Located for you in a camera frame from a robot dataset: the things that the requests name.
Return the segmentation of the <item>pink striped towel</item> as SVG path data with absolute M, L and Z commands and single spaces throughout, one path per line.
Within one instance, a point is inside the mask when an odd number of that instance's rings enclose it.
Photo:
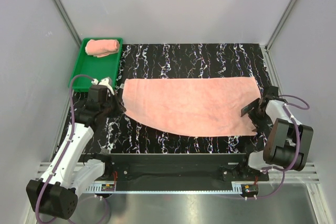
M 89 40 L 85 46 L 85 52 L 89 56 L 102 58 L 114 53 L 120 49 L 120 43 L 115 39 Z

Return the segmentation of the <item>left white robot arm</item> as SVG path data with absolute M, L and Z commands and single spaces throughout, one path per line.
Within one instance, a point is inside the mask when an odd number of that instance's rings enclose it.
M 81 194 L 98 178 L 109 179 L 116 172 L 106 154 L 94 154 L 75 172 L 84 147 L 93 137 L 99 123 L 114 112 L 124 112 L 118 96 L 109 84 L 100 82 L 89 88 L 88 100 L 72 111 L 72 124 L 59 151 L 38 180 L 30 180 L 26 193 L 39 223 L 40 215 L 69 219 Z

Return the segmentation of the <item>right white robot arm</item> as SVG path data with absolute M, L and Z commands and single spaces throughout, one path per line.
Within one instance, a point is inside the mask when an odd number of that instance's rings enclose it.
M 301 171 L 307 162 L 313 137 L 313 128 L 301 123 L 290 111 L 290 107 L 310 109 L 302 98 L 283 95 L 279 88 L 268 86 L 260 98 L 243 107 L 240 116 L 248 116 L 254 125 L 254 132 L 266 137 L 262 151 L 252 152 L 244 164 L 238 167 L 239 176 L 250 180 L 257 170 L 267 173 L 270 169 L 286 172 Z

